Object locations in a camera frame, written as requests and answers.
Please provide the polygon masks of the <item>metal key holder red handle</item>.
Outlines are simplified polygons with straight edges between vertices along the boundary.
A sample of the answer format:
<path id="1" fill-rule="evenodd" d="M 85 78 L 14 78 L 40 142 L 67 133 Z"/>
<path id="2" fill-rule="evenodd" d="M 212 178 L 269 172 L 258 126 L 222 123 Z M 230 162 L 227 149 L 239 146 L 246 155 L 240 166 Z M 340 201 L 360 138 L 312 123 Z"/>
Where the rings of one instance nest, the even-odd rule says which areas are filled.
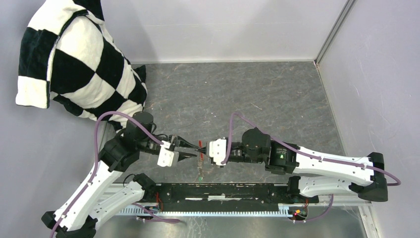
<path id="1" fill-rule="evenodd" d="M 198 146 L 199 146 L 199 148 L 202 148 L 202 141 L 201 140 L 199 140 Z M 197 162 L 198 177 L 202 177 L 202 178 L 204 177 L 203 161 L 204 161 L 204 158 L 200 158 L 200 156 L 198 155 L 198 162 Z"/>

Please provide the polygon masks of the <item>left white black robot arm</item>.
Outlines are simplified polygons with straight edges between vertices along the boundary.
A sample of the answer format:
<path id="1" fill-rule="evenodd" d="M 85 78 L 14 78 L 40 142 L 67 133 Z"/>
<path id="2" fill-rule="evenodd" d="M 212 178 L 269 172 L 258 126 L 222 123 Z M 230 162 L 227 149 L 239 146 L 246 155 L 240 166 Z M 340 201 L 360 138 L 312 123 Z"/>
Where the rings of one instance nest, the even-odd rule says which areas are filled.
<path id="1" fill-rule="evenodd" d="M 93 166 L 72 196 L 56 211 L 42 216 L 43 223 L 51 230 L 52 238 L 92 238 L 99 227 L 125 207 L 140 200 L 150 202 L 157 199 L 161 206 L 156 183 L 145 174 L 134 175 L 133 179 L 111 197 L 100 201 L 104 192 L 145 152 L 158 156 L 157 164 L 171 167 L 195 154 L 176 151 L 176 147 L 194 149 L 183 138 L 164 134 L 156 135 L 154 117 L 147 112 L 132 116 L 110 111 L 106 116 L 121 116 L 127 126 L 102 149 L 98 146 L 98 134 L 94 134 L 95 158 Z"/>

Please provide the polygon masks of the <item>black white checkered cloth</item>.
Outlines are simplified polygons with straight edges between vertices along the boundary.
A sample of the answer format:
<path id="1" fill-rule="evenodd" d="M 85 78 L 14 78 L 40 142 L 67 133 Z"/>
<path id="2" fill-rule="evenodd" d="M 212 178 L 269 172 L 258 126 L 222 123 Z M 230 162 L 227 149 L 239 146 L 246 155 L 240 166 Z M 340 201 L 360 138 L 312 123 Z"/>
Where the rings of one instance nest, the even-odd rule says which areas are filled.
<path id="1" fill-rule="evenodd" d="M 47 109 L 56 101 L 118 131 L 144 109 L 146 78 L 116 46 L 99 0 L 47 0 L 21 40 L 15 102 Z"/>

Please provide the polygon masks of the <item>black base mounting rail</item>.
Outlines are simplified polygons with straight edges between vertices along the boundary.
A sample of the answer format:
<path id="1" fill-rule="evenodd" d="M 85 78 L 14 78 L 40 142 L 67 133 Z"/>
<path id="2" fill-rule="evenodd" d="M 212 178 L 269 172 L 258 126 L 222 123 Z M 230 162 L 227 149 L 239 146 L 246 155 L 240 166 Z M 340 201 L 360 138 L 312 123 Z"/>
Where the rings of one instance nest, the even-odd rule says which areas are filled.
<path id="1" fill-rule="evenodd" d="M 161 183 L 138 203 L 162 205 L 164 212 L 268 212 L 279 204 L 319 203 L 319 198 L 291 195 L 282 183 Z"/>

